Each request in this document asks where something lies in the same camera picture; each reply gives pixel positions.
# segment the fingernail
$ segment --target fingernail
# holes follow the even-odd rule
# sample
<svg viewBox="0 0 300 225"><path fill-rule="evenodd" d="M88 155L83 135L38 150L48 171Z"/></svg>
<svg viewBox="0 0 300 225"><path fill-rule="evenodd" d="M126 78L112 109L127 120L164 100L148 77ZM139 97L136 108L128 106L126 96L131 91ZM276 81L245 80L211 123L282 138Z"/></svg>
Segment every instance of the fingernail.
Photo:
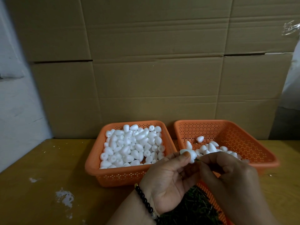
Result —
<svg viewBox="0 0 300 225"><path fill-rule="evenodd" d="M186 158L190 157L190 153L188 151L185 151L182 155Z"/></svg>

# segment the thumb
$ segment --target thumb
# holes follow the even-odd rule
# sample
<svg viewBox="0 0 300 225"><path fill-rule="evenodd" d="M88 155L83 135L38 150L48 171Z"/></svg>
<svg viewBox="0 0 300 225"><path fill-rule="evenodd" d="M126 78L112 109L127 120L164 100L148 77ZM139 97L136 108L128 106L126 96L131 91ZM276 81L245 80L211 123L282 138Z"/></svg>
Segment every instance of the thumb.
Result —
<svg viewBox="0 0 300 225"><path fill-rule="evenodd" d="M190 153L186 151L182 155L167 161L163 166L167 170L176 171L179 168L186 166L189 163L189 161L190 161Z"/></svg>
<svg viewBox="0 0 300 225"><path fill-rule="evenodd" d="M205 182L205 184L207 184L208 188L212 192L215 192L214 190L217 190L217 188L222 185L222 182L210 170L206 163L200 162L199 172L201 179Z"/></svg>

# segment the beaded bracelet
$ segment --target beaded bracelet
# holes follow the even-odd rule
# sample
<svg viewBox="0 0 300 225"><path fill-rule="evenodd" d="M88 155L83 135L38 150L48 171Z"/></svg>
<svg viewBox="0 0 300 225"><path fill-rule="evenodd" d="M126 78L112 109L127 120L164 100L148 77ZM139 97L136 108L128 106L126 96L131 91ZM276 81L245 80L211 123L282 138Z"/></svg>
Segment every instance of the beaded bracelet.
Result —
<svg viewBox="0 0 300 225"><path fill-rule="evenodd" d="M151 214L151 218L154 219L156 224L158 224L160 221L159 216L156 215L156 213L153 211L153 208L150 206L149 202L147 202L147 199L145 198L145 194L143 193L143 191L141 190L138 184L134 184L134 188L137 191L137 194L140 196L142 202L145 204L146 209Z"/></svg>

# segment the orange plastic basket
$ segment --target orange plastic basket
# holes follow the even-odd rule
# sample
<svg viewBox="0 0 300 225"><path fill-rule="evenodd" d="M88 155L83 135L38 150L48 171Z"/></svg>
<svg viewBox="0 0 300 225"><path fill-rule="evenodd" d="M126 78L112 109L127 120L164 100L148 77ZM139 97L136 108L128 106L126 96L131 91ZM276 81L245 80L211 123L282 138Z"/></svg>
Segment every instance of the orange plastic basket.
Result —
<svg viewBox="0 0 300 225"><path fill-rule="evenodd" d="M223 225L233 225L233 223L225 216L225 214L223 213L222 209L220 208L220 206L217 204L214 196L212 195L212 193L209 191L208 187L206 186L206 184L202 181L200 181L197 184L198 187L200 187L200 189L202 189L204 192L206 192L207 197L209 198L209 203L212 204L212 206L215 208L215 210L219 213L219 220L221 220L223 222Z"/></svg>
<svg viewBox="0 0 300 225"><path fill-rule="evenodd" d="M107 130L116 129L121 130L125 124L133 125L137 124L139 127L146 128L150 125L160 126L161 138L163 140L163 145L166 147L165 155L176 152L176 147L170 137L170 134L161 121L133 121L133 122L120 122L120 123L111 123L104 126L92 147L92 150L85 162L85 170L88 174L96 176L100 185L103 187L114 187L122 185L134 185L139 183L143 178L144 174L150 168L149 165L142 166L128 166L128 167L119 167L119 168L110 168L110 169L99 169L100 167L100 154L104 150L104 143L106 141L105 132Z"/></svg>
<svg viewBox="0 0 300 225"><path fill-rule="evenodd" d="M191 142L193 149L213 140L220 146L226 146L240 154L243 159L249 159L249 164L255 167L259 174L280 164L272 152L231 121L179 120L174 123L174 128L180 149L185 148L187 140ZM198 136L204 136L202 143L197 144Z"/></svg>

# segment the table surface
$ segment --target table surface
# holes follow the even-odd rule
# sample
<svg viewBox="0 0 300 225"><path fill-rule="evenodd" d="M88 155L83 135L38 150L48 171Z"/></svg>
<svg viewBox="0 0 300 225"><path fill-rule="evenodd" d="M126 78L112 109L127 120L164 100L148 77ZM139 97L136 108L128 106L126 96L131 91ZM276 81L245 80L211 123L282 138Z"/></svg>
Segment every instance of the table surface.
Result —
<svg viewBox="0 0 300 225"><path fill-rule="evenodd" d="M85 173L94 142L45 140L0 173L1 224L105 224L133 187L102 188ZM260 177L271 210L281 223L299 224L300 141L260 142L281 162Z"/></svg>

